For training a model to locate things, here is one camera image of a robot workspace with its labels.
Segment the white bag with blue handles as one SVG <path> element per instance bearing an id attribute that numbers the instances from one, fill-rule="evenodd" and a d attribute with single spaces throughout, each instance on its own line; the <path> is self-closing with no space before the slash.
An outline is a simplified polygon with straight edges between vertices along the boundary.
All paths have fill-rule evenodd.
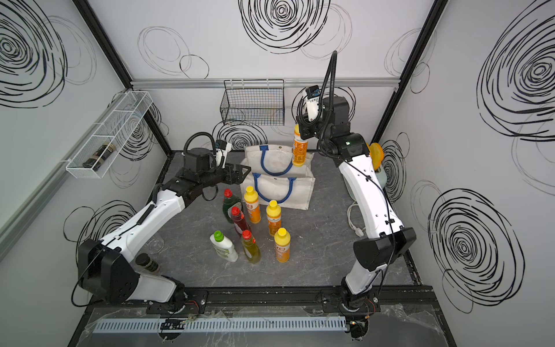
<path id="1" fill-rule="evenodd" d="M 293 164 L 293 148 L 284 145 L 255 145 L 244 149 L 241 165 L 251 168 L 241 192 L 253 187 L 259 203 L 268 205 L 274 200 L 282 208 L 306 211 L 315 186 L 311 171 L 313 153 L 306 155 L 302 166 Z"/>

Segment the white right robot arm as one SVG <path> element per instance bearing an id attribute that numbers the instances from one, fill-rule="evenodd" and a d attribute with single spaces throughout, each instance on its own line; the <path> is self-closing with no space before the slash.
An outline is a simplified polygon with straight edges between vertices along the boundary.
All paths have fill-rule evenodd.
<path id="1" fill-rule="evenodd" d="M 377 178 L 373 156 L 361 134 L 351 131 L 348 102 L 328 96 L 307 97 L 297 116 L 300 136 L 316 138 L 322 155 L 331 158 L 351 188 L 364 219 L 364 236 L 354 242 L 354 266 L 342 280 L 341 302 L 357 311 L 371 293 L 376 278 L 416 241 L 412 228 L 403 225 Z"/>

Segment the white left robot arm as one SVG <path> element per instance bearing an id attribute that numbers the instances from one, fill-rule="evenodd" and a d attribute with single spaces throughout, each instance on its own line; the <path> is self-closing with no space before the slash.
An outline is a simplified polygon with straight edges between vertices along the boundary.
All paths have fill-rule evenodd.
<path id="1" fill-rule="evenodd" d="M 133 300 L 168 303 L 174 299 L 178 288 L 175 280 L 138 273 L 131 262 L 146 242 L 205 188 L 241 184 L 251 171 L 248 166 L 228 163 L 227 150 L 195 148 L 185 150 L 183 157 L 177 175 L 161 185 L 136 215 L 100 240 L 87 239 L 79 245 L 76 287 L 110 304 Z"/>

